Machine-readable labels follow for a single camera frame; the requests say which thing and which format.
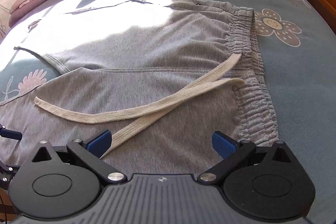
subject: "bed sheet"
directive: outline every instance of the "bed sheet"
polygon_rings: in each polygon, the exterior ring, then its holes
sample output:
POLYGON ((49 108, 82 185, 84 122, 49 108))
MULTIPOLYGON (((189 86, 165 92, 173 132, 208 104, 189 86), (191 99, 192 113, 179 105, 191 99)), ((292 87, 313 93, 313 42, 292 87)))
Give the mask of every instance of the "bed sheet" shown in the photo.
MULTIPOLYGON (((48 0, 26 15, 10 31, 6 45, 1 49, 8 53, 2 63, 11 60, 10 65, 0 68, 2 93, 10 98, 33 80, 45 82, 64 73, 33 56, 29 57, 30 65, 24 62, 27 57, 18 60, 12 57, 15 51, 11 49, 10 41, 15 40, 17 33, 28 32, 28 26, 42 17, 122 1, 127 0, 48 0), (42 69, 47 71, 46 75, 40 73, 42 69)), ((164 4, 169 0, 146 1, 164 4)), ((277 113, 280 139, 289 145, 315 184, 316 198, 308 215, 310 220, 332 223, 336 219, 335 34, 306 0, 218 1, 255 10, 265 80, 277 113)), ((62 31, 61 24, 55 28, 62 31)), ((87 31, 92 31, 90 22, 87 22, 87 31)))

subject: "drawstring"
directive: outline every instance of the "drawstring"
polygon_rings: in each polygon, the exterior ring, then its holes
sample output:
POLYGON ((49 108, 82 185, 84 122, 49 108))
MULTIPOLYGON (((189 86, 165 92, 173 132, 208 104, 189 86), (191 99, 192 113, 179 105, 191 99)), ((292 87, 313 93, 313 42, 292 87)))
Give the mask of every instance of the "drawstring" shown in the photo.
POLYGON ((128 126, 119 130, 113 135, 113 142, 111 147, 104 153, 103 156, 100 157, 103 158, 114 148, 121 145, 142 130, 146 129, 156 120, 163 117, 168 112, 181 105, 183 102, 186 102, 187 100, 201 94, 207 93, 224 84, 244 83, 244 81, 239 78, 224 78, 218 80, 237 64, 240 57, 241 54, 232 54, 225 62, 219 64, 216 68, 196 79, 194 82, 185 86, 173 95, 140 107, 133 107, 99 114, 85 114, 62 109, 58 106, 45 102, 38 97, 35 97, 34 104, 57 117, 79 123, 97 124, 139 117, 137 120, 130 123, 128 126))

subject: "floral pattern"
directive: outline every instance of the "floral pattern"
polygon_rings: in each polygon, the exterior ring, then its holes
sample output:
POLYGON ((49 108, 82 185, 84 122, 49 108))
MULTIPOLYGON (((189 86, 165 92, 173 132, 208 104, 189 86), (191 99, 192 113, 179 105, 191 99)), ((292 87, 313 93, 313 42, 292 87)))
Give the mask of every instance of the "floral pattern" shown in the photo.
POLYGON ((34 74, 32 72, 29 73, 28 77, 25 76, 23 78, 22 83, 19 83, 19 94, 31 89, 35 88, 39 85, 42 85, 47 82, 47 79, 44 78, 46 76, 47 72, 43 72, 42 70, 35 70, 34 74))
POLYGON ((307 0, 301 0, 309 9, 311 9, 311 6, 307 0))
POLYGON ((281 20, 278 13, 270 9, 263 9, 255 14, 255 28, 258 35, 268 37, 273 33, 283 43, 292 47, 299 47, 300 39, 295 35, 301 33, 301 29, 290 21, 281 20))
POLYGON ((12 98, 13 96, 9 97, 8 95, 10 95, 12 92, 18 92, 17 95, 20 95, 28 90, 30 90, 31 88, 36 88, 44 83, 47 82, 47 79, 44 78, 46 76, 47 72, 43 72, 43 69, 42 70, 35 70, 34 74, 32 72, 29 73, 28 77, 25 76, 23 78, 23 81, 21 83, 19 83, 18 85, 18 90, 11 90, 9 91, 10 87, 11 87, 11 84, 13 82, 13 79, 14 79, 14 76, 12 76, 9 81, 8 81, 8 84, 7 84, 7 87, 6 87, 6 91, 2 92, 5 97, 4 97, 4 101, 5 100, 8 100, 9 98, 12 98))

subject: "black cable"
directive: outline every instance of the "black cable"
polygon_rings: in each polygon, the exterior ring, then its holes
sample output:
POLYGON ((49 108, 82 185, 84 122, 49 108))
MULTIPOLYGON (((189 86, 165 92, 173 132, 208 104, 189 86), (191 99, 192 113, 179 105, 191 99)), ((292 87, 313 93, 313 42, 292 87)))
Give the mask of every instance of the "black cable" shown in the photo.
POLYGON ((6 35, 5 30, 6 30, 6 26, 2 25, 2 21, 0 19, 0 34, 1 34, 2 38, 3 38, 2 33, 4 33, 4 35, 6 35))
POLYGON ((5 211, 5 224, 7 224, 7 213, 6 213, 6 205, 2 200, 1 194, 0 194, 0 199, 1 199, 1 203, 3 205, 4 211, 5 211))
POLYGON ((2 8, 5 8, 7 11, 9 11, 9 9, 7 9, 6 7, 4 7, 4 6, 2 6, 1 4, 0 4, 0 6, 2 7, 2 8))

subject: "beige flower print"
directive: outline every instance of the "beige flower print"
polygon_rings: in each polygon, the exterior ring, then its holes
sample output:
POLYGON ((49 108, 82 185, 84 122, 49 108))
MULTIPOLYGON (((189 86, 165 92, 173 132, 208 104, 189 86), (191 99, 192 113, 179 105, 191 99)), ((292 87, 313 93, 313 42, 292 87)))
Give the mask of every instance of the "beige flower print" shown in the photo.
POLYGON ((254 12, 255 28, 258 35, 268 37, 275 33, 283 43, 292 47, 299 47, 301 42, 295 33, 301 33, 301 29, 290 21, 281 20, 278 13, 271 9, 263 9, 261 13, 254 12))
POLYGON ((46 74, 47 72, 43 72, 43 69, 40 71, 38 69, 35 70, 34 74, 30 72, 28 77, 25 76, 22 83, 19 83, 19 94, 46 83, 47 79, 44 78, 46 74))

